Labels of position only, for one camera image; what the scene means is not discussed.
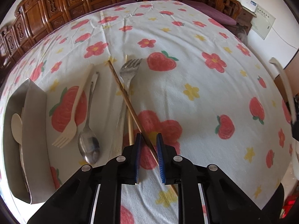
wooden chopstick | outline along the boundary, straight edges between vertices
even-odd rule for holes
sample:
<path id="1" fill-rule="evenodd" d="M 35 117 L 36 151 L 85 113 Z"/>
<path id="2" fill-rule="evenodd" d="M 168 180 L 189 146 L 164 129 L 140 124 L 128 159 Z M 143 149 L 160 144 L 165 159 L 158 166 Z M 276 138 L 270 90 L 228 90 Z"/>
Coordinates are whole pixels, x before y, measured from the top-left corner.
<path id="1" fill-rule="evenodd" d="M 146 143 L 146 145 L 148 146 L 148 148 L 149 148 L 152 156 L 154 157 L 156 163 L 159 164 L 156 150 L 155 150 L 154 146 L 152 145 L 150 139 L 148 138 L 148 136 L 147 136 L 147 134 L 145 132 L 145 129 L 143 128 L 142 124 L 140 123 L 140 121 L 138 119 L 138 116 L 137 116 L 137 114 L 136 114 L 136 112 L 135 112 L 135 110 L 134 110 L 134 108 L 133 108 L 133 106 L 132 106 L 132 104 L 131 104 L 128 96 L 127 96 L 127 93 L 126 93 L 124 87 L 122 86 L 122 84 L 121 84 L 121 82 L 120 82 L 120 80 L 119 80 L 119 78 L 117 76 L 117 73 L 114 70 L 114 67 L 113 67 L 113 65 L 112 65 L 112 63 L 111 63 L 110 60 L 108 61 L 108 65 L 109 65 L 109 68 L 110 68 L 110 70 L 112 72 L 112 75 L 113 75 L 113 77 L 114 77 L 114 79 L 116 81 L 116 84 L 118 85 L 119 90 L 120 90 L 120 92 L 121 92 L 121 94 L 122 94 L 122 96 L 124 98 L 124 101 L 125 101 L 128 109 L 129 109 L 129 111 L 130 111 L 130 113 L 131 113 L 131 115 L 132 115 L 132 117 L 133 117 L 133 119 L 134 119 L 134 121 L 135 121 L 135 123 L 136 123 L 136 125 L 137 125 L 137 127 L 138 127 L 138 129 L 139 129 L 139 131 L 140 131 L 140 133 L 141 133 L 141 135 L 142 135 L 145 143 Z M 176 193 L 176 195 L 178 195 L 178 192 L 176 191 L 175 186 L 171 185 L 171 188 Z"/>
<path id="2" fill-rule="evenodd" d="M 128 55 L 125 57 L 125 62 L 128 61 Z M 131 102 L 131 93 L 130 89 L 128 89 L 127 95 L 129 96 L 129 100 Z M 127 111 L 127 120 L 128 120 L 128 133 L 129 133 L 129 145 L 134 144 L 134 130 L 133 130 L 133 119 L 132 115 L 129 111 Z"/>

fork handle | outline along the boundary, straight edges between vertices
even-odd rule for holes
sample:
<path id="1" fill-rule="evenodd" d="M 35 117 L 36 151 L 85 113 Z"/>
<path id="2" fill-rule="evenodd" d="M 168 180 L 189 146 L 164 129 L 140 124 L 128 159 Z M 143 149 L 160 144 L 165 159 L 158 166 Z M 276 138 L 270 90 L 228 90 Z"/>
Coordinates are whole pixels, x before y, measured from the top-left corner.
<path id="1" fill-rule="evenodd" d="M 78 106 L 78 103 L 79 103 L 79 100 L 81 98 L 81 95 L 82 95 L 82 92 L 84 90 L 84 87 L 85 87 L 85 84 L 86 84 L 86 81 L 87 81 L 87 78 L 90 74 L 90 71 L 95 67 L 95 64 L 89 64 L 87 66 L 87 69 L 85 71 L 85 73 L 83 74 L 82 78 L 81 78 L 81 81 L 80 81 L 80 85 L 79 85 L 79 88 L 78 88 L 78 91 L 77 91 L 77 94 L 76 94 L 76 97 L 75 97 L 75 101 L 74 101 L 74 104 L 73 104 L 73 108 L 72 108 L 72 113 L 71 113 L 71 119 L 74 119 L 75 118 L 75 113 L 76 113 L 76 109 L 77 109 L 77 106 Z"/>

table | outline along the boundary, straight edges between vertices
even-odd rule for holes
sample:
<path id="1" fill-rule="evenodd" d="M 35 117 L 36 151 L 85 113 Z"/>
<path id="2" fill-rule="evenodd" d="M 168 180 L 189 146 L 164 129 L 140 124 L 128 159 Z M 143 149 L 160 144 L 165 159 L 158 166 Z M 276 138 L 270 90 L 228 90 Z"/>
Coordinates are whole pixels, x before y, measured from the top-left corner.
<path id="1" fill-rule="evenodd" d="M 52 142 L 67 125 L 84 69 L 94 63 L 100 75 L 90 127 L 101 145 L 95 166 L 105 164 L 122 104 L 107 60 L 119 71 L 126 54 L 129 59 L 143 58 L 131 95 L 151 141 L 155 144 L 161 132 L 166 144 L 194 164 L 218 165 L 262 208 L 290 162 L 290 115 L 273 80 L 246 46 L 222 25 L 181 2 L 126 4 L 85 15 L 54 31 L 9 75 L 0 100 L 0 121 L 10 95 L 26 78 L 47 93 L 48 155 L 59 188 L 85 161 L 77 136 L 62 149 Z M 76 112 L 78 132 L 86 109 L 83 93 Z M 3 158 L 0 171 L 2 196 L 25 223 L 41 204 L 20 207 L 5 181 Z M 176 223 L 177 197 L 162 185 L 158 166 L 145 146 L 139 176 L 139 185 L 123 187 L 122 223 Z"/>

white wall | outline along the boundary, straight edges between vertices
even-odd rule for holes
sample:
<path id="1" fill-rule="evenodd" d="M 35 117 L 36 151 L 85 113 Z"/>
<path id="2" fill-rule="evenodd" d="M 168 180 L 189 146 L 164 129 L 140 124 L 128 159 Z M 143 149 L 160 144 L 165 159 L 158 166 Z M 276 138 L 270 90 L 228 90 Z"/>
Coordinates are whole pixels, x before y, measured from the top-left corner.
<path id="1" fill-rule="evenodd" d="M 22 1 L 22 0 L 16 0 L 14 2 L 14 4 L 11 6 L 8 13 L 4 17 L 3 21 L 1 22 L 0 28 L 2 28 L 2 26 L 4 26 L 4 25 L 10 25 L 15 20 L 15 15 L 14 15 L 15 9 L 16 9 L 17 5 L 20 3 L 20 1 Z"/>
<path id="2" fill-rule="evenodd" d="M 299 25 L 283 0 L 253 1 L 271 13 L 276 20 L 265 40 L 250 30 L 248 44 L 266 63 L 273 76 L 277 76 L 277 70 L 268 61 L 271 57 L 275 57 L 283 67 L 289 63 L 299 48 Z M 286 44 L 274 29 L 280 37 L 296 49 Z"/>

spoon handle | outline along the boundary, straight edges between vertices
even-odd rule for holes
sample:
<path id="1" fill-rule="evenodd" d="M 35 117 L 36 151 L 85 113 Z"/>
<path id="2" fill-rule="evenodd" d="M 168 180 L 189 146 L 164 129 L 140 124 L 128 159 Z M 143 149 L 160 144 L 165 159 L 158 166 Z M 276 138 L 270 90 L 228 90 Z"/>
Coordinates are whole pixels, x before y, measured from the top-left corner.
<path id="1" fill-rule="evenodd" d="M 87 108 L 87 117 L 86 117 L 85 126 L 89 125 L 89 115 L 90 115 L 90 108 L 91 108 L 91 105 L 92 105 L 92 97 L 93 97 L 93 93 L 95 91 L 95 84 L 97 83 L 98 77 L 99 77 L 99 72 L 96 71 L 92 76 L 92 83 L 90 85 L 89 98 L 88 98 L 88 108 Z"/>

